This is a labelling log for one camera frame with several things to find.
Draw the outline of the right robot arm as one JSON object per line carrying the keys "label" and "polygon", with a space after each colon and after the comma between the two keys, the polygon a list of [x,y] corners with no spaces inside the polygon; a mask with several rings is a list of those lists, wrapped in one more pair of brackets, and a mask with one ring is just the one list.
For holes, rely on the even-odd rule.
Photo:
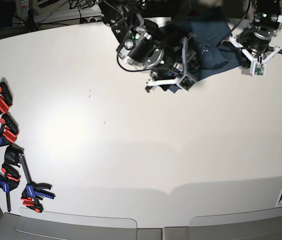
{"label": "right robot arm", "polygon": [[197,52],[190,46],[191,33],[163,32],[126,0],[98,0],[96,4],[103,23],[119,42],[117,63],[134,66],[135,72],[149,72],[146,92],[156,87],[188,92],[198,82],[190,72],[199,68]]}

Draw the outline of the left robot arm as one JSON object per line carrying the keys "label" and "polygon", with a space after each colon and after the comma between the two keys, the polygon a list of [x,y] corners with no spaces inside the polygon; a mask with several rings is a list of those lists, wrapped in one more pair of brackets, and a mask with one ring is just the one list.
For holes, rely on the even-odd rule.
{"label": "left robot arm", "polygon": [[250,0],[254,8],[254,18],[239,35],[232,32],[241,24],[242,19],[223,37],[221,45],[240,52],[241,67],[249,69],[250,74],[264,76],[267,64],[276,55],[282,55],[279,46],[270,46],[273,37],[282,29],[282,8],[279,0]]}

